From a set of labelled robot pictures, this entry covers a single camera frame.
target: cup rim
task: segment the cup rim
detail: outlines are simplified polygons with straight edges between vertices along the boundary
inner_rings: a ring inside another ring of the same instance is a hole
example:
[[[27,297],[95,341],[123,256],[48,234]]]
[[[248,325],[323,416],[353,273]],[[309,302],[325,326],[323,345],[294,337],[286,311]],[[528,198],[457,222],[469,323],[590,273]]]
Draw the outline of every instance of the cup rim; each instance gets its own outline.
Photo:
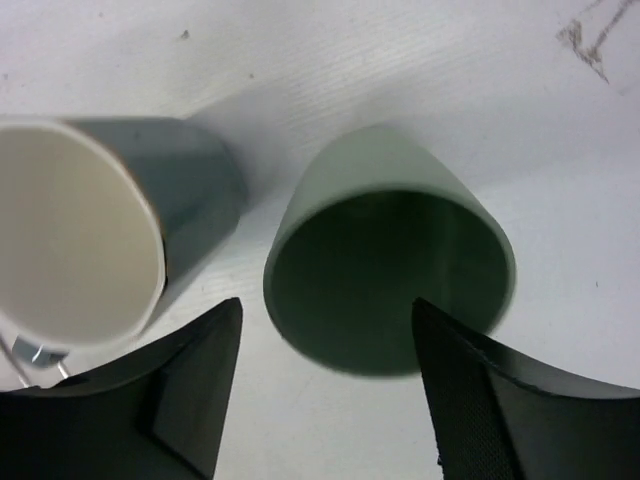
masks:
[[[140,334],[147,323],[149,322],[153,311],[155,309],[158,300],[162,296],[162,292],[164,291],[166,284],[166,265],[165,265],[165,255],[164,255],[164,242],[162,239],[162,230],[160,227],[160,222],[158,216],[154,212],[152,205],[146,199],[144,193],[136,183],[131,172],[126,168],[126,164],[122,160],[122,158],[103,145],[101,142],[91,137],[90,135],[82,132],[81,130],[73,127],[68,124],[63,119],[49,118],[49,117],[8,117],[0,119],[0,132],[6,131],[9,129],[24,129],[31,130],[34,132],[37,131],[45,131],[45,132],[54,132],[58,134],[62,134],[67,139],[87,148],[91,153],[93,153],[96,158],[104,161],[107,166],[109,166],[115,173],[118,175],[122,181],[125,183],[127,189],[134,196],[137,201],[139,207],[142,209],[142,213],[145,219],[148,222],[148,226],[151,229],[151,234],[153,236],[153,240],[155,243],[155,252],[157,257],[157,279],[155,282],[155,287],[153,293],[149,299],[149,303],[145,308],[144,315],[142,315],[138,321],[132,324],[131,328],[123,331],[118,336],[112,336],[110,338],[106,338],[99,342],[94,341],[73,341],[69,343],[60,342],[58,340],[53,340],[50,338],[46,338],[46,336],[40,335],[38,332],[32,330],[31,328],[24,327],[11,318],[10,315],[7,315],[2,311],[2,306],[0,305],[0,326],[2,326],[2,330],[0,333],[7,330],[28,339],[30,342],[44,345],[47,348],[60,349],[65,351],[71,350],[81,350],[85,348],[95,348],[95,347],[109,347],[112,345],[117,345],[121,343],[123,340],[135,338],[138,334]]]
[[[517,267],[515,254],[513,252],[513,247],[511,242],[509,241],[506,233],[498,223],[498,221],[493,218],[493,216],[477,201],[473,201],[466,196],[453,193],[449,190],[445,190],[442,188],[438,188],[437,186],[429,185],[425,187],[423,184],[412,183],[412,182],[388,182],[388,183],[377,183],[373,186],[367,186],[364,188],[356,189],[349,192],[343,192],[339,195],[334,195],[325,199],[323,202],[318,202],[312,208],[310,208],[304,215],[301,215],[299,218],[295,219],[284,232],[278,231],[276,234],[276,240],[269,251],[269,255],[267,256],[267,260],[264,268],[263,275],[263,297],[265,306],[267,309],[267,313],[271,318],[271,322],[278,330],[278,333],[282,335],[285,339],[288,340],[288,336],[286,334],[286,329],[283,328],[283,324],[278,315],[278,310],[276,306],[276,302],[273,298],[273,271],[277,262],[278,257],[282,253],[285,245],[291,240],[293,235],[295,235],[300,227],[311,220],[313,217],[321,213],[322,211],[331,208],[339,203],[342,203],[347,200],[351,200],[353,198],[360,197],[362,195],[367,195],[371,193],[380,193],[380,192],[406,192],[406,193],[420,193],[423,195],[442,198],[452,204],[455,204],[469,213],[478,218],[497,238],[500,247],[502,248],[502,252],[505,257],[505,262],[507,265],[507,286],[504,292],[504,297],[500,309],[496,314],[496,318],[494,323],[492,324],[492,329],[499,323],[500,319],[504,318],[507,314],[507,311],[511,307],[513,303],[513,295],[516,288],[517,283]],[[296,350],[306,356],[304,352],[299,350],[297,346],[291,342],[289,342]],[[313,357],[313,361],[319,362],[321,364],[325,364],[322,359],[318,359]],[[339,366],[325,364],[326,366],[334,369],[340,370]]]

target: white table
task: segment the white table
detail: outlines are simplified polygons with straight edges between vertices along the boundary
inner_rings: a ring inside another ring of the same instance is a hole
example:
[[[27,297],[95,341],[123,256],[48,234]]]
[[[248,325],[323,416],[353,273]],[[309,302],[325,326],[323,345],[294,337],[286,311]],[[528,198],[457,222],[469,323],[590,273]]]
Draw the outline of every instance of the white table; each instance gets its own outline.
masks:
[[[0,112],[195,115],[255,172],[256,205],[145,339],[241,297],[216,479],[441,478],[419,378],[310,363],[261,298],[295,180],[328,141],[367,124],[410,131],[503,225],[519,279],[497,339],[640,387],[640,2],[599,46],[619,1],[588,3],[4,0]],[[574,35],[558,38],[566,26]],[[594,45],[601,62],[585,54]],[[19,386],[6,365],[0,382]]]

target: black mark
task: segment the black mark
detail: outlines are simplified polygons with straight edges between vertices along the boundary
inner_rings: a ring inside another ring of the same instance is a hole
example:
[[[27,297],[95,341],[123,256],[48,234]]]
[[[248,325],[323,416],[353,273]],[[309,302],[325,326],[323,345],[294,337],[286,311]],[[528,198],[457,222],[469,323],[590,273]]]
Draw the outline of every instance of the black mark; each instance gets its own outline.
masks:
[[[588,12],[589,10],[597,7],[602,3],[603,0],[596,0],[587,8],[585,8],[580,14]],[[604,74],[604,67],[602,64],[602,54],[600,53],[600,47],[605,42],[611,30],[622,20],[622,17],[629,7],[636,3],[638,0],[623,0],[620,3],[620,7],[618,11],[613,16],[611,21],[602,29],[595,43],[590,47],[582,46],[582,23],[576,19],[571,20],[569,25],[560,30],[556,38],[560,40],[562,43],[567,45],[573,50],[573,53],[582,60],[584,63],[589,65],[591,69],[596,72],[600,78],[602,78],[605,82],[609,83],[609,79]]]

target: mug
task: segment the mug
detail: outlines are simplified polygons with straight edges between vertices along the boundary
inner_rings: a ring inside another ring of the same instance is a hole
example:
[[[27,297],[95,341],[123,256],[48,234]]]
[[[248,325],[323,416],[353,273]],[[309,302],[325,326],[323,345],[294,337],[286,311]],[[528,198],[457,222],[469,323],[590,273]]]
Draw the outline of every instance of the mug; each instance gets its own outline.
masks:
[[[3,118],[0,331],[57,355],[134,338],[245,201],[224,145],[181,120]]]
[[[414,299],[486,333],[515,275],[505,233],[471,192],[417,143],[376,126],[336,140],[306,170],[263,287],[273,324],[302,354],[403,375],[418,370]]]

